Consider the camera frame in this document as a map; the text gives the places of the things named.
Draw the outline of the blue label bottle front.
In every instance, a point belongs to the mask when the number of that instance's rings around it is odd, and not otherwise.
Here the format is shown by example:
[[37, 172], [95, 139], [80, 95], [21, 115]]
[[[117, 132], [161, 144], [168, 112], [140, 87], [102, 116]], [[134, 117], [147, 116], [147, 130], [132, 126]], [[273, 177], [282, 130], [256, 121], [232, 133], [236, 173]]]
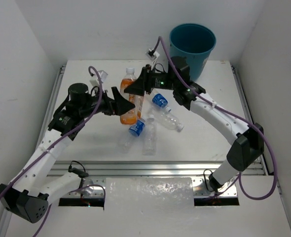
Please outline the blue label bottle front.
[[126, 154], [130, 151], [135, 141], [140, 137], [145, 128], [146, 120], [141, 117], [137, 122], [126, 129], [118, 140], [119, 151]]

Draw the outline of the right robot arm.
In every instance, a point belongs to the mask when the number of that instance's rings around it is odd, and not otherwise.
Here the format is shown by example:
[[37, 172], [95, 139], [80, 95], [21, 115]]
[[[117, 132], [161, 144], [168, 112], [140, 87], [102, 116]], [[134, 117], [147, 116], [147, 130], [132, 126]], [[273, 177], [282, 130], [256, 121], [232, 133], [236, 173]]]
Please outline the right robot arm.
[[236, 116], [224, 113], [203, 87], [190, 78], [190, 67], [184, 57], [171, 58], [172, 65], [166, 73], [157, 73], [150, 65], [142, 68], [140, 76], [124, 91], [143, 96], [154, 89], [173, 92], [176, 102], [199, 115], [219, 131], [231, 145], [226, 160], [208, 177], [206, 187], [216, 192], [231, 178], [248, 168], [264, 152], [264, 140], [259, 135], [259, 124], [251, 127]]

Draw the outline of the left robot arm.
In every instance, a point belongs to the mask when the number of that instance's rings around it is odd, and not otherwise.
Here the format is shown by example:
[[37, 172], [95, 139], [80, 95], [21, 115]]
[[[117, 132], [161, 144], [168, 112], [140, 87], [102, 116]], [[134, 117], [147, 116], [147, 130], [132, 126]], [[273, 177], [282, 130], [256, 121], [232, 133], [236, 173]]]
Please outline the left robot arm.
[[44, 180], [92, 113], [121, 116], [135, 107], [117, 87], [111, 90], [113, 98], [100, 89], [92, 96], [84, 83], [69, 86], [67, 98], [55, 111], [42, 141], [22, 171], [10, 184], [0, 184], [0, 201], [7, 211], [36, 223], [45, 216], [49, 205], [82, 186], [88, 173], [75, 167], [56, 181], [44, 184]]

